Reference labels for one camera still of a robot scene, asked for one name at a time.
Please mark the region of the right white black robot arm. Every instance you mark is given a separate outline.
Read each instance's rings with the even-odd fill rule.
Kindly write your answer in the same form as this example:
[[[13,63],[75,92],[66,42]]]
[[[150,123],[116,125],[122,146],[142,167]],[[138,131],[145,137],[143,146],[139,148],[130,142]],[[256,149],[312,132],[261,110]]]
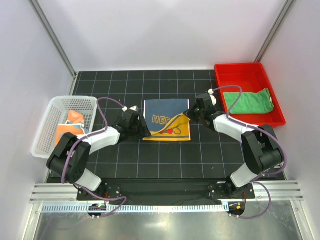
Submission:
[[[242,144],[244,164],[230,174],[224,184],[225,195],[237,198],[268,170],[281,166],[274,175],[287,166],[287,154],[278,141],[273,128],[268,125],[251,125],[216,110],[216,99],[210,93],[198,95],[195,104],[183,114],[191,121],[227,135]]]

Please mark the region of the yellow patterned towel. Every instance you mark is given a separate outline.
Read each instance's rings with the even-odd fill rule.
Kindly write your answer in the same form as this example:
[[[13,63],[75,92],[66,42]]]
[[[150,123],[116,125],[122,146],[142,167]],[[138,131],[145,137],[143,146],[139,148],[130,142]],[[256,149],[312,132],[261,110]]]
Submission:
[[[151,136],[144,141],[187,142],[191,140],[190,119],[184,112],[188,99],[149,99],[144,101],[143,117]]]

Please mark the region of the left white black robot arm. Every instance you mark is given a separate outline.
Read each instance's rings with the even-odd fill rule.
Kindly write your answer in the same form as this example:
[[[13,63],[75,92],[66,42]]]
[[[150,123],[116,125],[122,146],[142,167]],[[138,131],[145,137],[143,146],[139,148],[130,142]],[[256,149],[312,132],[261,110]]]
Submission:
[[[143,139],[151,133],[143,116],[127,109],[115,125],[86,135],[65,133],[47,160],[47,168],[61,177],[63,183],[81,186],[94,200],[106,194],[102,179],[86,168],[89,156],[106,147],[115,146],[130,138]]]

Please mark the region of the green microfiber towel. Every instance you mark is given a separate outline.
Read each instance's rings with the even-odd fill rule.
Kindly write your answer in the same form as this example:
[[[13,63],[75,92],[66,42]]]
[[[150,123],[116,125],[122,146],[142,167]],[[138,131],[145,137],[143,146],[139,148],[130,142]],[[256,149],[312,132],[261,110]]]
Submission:
[[[259,92],[242,92],[239,100],[229,111],[233,115],[268,114],[275,105],[268,88]]]

